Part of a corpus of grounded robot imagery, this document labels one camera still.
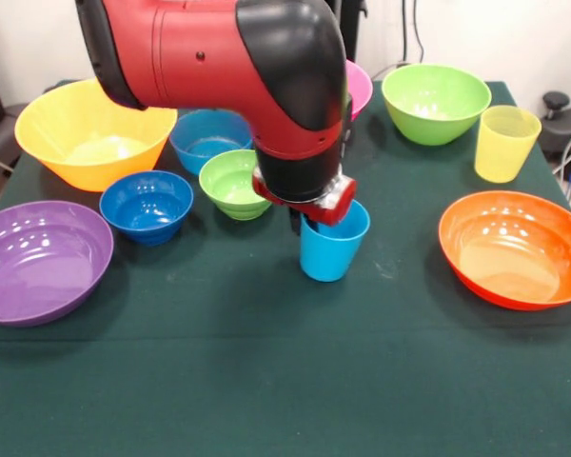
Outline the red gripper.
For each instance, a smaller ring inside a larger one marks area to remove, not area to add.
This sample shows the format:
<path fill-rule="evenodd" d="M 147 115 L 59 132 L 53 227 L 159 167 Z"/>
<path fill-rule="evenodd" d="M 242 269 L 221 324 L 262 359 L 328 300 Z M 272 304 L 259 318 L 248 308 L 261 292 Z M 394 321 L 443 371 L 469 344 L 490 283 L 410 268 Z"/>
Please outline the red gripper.
<path fill-rule="evenodd" d="M 334 226 L 342 221 L 355 197 L 357 182 L 342 173 L 338 168 L 336 176 L 325 188 L 325 193 L 319 198 L 304 202 L 290 202 L 273 195 L 258 166 L 252 171 L 251 183 L 253 190 L 272 204 L 288 207 L 289 221 L 292 231 L 301 234 L 302 215 L 308 220 L 326 226 Z"/>

